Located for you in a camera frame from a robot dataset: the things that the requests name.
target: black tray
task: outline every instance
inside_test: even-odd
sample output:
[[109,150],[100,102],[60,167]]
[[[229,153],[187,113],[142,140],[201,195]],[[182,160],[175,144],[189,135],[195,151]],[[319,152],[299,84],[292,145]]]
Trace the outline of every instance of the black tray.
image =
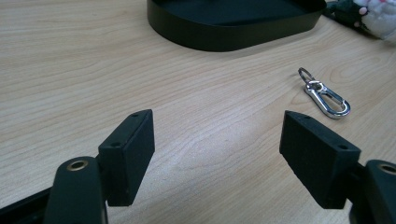
[[243,49],[312,29],[324,0],[148,0],[148,22],[179,45]]

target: wood grain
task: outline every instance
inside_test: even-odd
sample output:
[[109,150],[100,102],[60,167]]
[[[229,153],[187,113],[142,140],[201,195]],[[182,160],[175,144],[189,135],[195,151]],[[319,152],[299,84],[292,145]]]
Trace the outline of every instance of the wood grain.
[[[285,110],[314,117],[370,159],[396,162],[395,46],[320,18],[248,49],[203,52],[155,33],[146,2],[0,3],[0,207],[153,109],[156,152],[134,204],[110,223],[348,223],[322,210],[278,153]],[[347,99],[325,117],[297,69]]]

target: brass insert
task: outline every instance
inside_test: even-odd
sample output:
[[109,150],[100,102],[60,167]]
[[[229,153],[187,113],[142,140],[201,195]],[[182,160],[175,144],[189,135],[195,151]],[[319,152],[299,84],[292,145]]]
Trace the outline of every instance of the brass insert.
[[390,175],[396,175],[396,167],[387,164],[379,164],[379,169]]
[[68,171],[79,171],[88,165],[87,161],[73,161],[67,166]]

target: key ring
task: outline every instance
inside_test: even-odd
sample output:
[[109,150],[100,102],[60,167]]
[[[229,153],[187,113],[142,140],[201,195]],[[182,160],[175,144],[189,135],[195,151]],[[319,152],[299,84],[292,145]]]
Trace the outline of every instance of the key ring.
[[[315,78],[304,68],[299,68],[298,73],[305,82],[304,91],[308,94],[320,110],[331,119],[340,119],[350,112],[349,103],[341,96],[327,88],[322,82],[315,80]],[[323,99],[322,96],[330,98],[333,102],[341,106],[341,110],[332,109]]]

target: keychain clip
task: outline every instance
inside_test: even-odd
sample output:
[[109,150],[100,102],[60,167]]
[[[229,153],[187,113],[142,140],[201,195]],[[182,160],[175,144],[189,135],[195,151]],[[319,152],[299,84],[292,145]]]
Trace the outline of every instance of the keychain clip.
[[[320,108],[320,110],[329,118],[331,119],[340,119],[350,112],[350,105],[349,103],[344,100],[341,96],[327,88],[323,83],[320,81],[315,80],[315,78],[304,68],[299,68],[298,73],[303,81],[306,83],[305,85],[305,92],[308,94]],[[340,105],[342,110],[336,111],[332,109],[322,98],[322,95],[329,97],[332,101],[336,104]]]

